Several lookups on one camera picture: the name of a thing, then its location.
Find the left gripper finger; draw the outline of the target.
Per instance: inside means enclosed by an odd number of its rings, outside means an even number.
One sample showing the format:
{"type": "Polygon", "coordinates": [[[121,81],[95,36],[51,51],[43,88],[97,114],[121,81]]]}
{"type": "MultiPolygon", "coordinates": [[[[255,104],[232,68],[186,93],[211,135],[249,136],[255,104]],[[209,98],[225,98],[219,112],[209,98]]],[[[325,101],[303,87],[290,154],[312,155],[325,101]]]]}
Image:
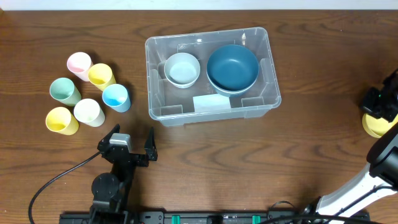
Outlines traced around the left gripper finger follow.
{"type": "Polygon", "coordinates": [[[155,145],[155,133],[153,127],[151,127],[149,130],[149,135],[146,140],[146,143],[144,144],[144,149],[146,151],[146,156],[149,161],[157,161],[158,152],[155,145]]]}
{"type": "Polygon", "coordinates": [[[120,125],[116,124],[115,127],[98,143],[98,149],[108,149],[111,145],[110,139],[114,133],[119,133],[120,125]]]}

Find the yellow small bowl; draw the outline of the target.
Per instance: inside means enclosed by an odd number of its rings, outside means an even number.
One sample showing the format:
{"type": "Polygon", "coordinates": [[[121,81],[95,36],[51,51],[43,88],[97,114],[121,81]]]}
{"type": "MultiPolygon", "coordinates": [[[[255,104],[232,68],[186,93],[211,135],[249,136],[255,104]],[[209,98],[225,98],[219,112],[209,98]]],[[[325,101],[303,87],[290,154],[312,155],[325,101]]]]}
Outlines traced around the yellow small bowl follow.
{"type": "Polygon", "coordinates": [[[362,117],[362,125],[364,130],[374,138],[380,138],[388,132],[395,124],[397,124],[397,116],[393,121],[388,122],[384,118],[374,118],[365,113],[362,117]]]}

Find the white small bowl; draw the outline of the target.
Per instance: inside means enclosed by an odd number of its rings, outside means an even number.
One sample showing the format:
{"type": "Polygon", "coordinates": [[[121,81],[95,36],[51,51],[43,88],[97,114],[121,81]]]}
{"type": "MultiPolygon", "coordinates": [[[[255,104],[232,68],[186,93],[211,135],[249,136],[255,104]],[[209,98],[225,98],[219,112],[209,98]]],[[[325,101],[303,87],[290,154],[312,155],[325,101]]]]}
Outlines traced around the white small bowl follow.
{"type": "Polygon", "coordinates": [[[189,82],[189,83],[177,83],[177,82],[175,82],[173,79],[167,78],[167,80],[168,80],[173,86],[175,86],[175,87],[177,87],[177,88],[189,88],[189,87],[191,87],[192,85],[194,85],[195,82],[197,81],[197,79],[194,79],[192,82],[189,82]]]}

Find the light blue small bowl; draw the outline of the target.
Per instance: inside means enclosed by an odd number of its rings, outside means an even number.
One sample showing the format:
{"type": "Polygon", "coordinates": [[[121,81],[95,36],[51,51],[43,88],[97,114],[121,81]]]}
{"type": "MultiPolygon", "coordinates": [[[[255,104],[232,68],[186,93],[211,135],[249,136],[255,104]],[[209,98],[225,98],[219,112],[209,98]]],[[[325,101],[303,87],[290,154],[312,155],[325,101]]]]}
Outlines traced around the light blue small bowl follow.
{"type": "Polygon", "coordinates": [[[200,76],[200,63],[188,53],[176,53],[170,56],[165,65],[165,77],[177,83],[189,83],[200,76]]]}

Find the dark blue large bowl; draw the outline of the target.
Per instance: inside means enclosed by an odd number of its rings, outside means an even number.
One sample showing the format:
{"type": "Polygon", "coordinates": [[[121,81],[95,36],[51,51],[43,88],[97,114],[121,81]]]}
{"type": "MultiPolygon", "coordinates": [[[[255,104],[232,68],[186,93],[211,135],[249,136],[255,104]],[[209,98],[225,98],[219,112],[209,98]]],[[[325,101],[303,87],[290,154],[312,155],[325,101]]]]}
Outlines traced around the dark blue large bowl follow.
{"type": "Polygon", "coordinates": [[[245,88],[242,90],[232,91],[232,90],[224,90],[214,84],[211,84],[211,85],[218,94],[225,96],[225,97],[230,97],[230,98],[231,97],[239,97],[239,96],[245,94],[245,92],[247,92],[250,89],[250,86],[249,86],[248,88],[245,88]]]}

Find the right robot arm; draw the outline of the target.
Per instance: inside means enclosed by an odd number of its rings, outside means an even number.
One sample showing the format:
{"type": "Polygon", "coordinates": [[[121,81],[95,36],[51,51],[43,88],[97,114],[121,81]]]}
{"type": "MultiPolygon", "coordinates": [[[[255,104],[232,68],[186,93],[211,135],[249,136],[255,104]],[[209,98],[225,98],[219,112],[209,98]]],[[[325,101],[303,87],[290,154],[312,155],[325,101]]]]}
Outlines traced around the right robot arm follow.
{"type": "Polygon", "coordinates": [[[308,205],[304,214],[367,220],[362,209],[397,193],[397,71],[383,80],[382,88],[370,88],[360,108],[364,130],[378,138],[364,169],[338,190],[308,205]]]}

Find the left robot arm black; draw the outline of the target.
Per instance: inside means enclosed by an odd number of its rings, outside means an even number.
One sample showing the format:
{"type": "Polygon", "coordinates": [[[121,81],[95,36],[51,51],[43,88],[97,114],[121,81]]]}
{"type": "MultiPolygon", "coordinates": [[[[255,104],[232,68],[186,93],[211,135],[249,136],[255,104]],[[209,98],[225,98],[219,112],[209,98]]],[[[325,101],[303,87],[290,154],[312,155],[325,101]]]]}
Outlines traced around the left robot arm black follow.
{"type": "Polygon", "coordinates": [[[115,127],[98,143],[101,157],[112,163],[111,172],[98,175],[92,185],[93,205],[90,208],[89,224],[139,223],[136,212],[127,209],[134,172],[137,167],[148,167],[158,158],[154,128],[150,128],[144,144],[144,154],[132,152],[131,137],[121,134],[120,125],[115,127]]]}

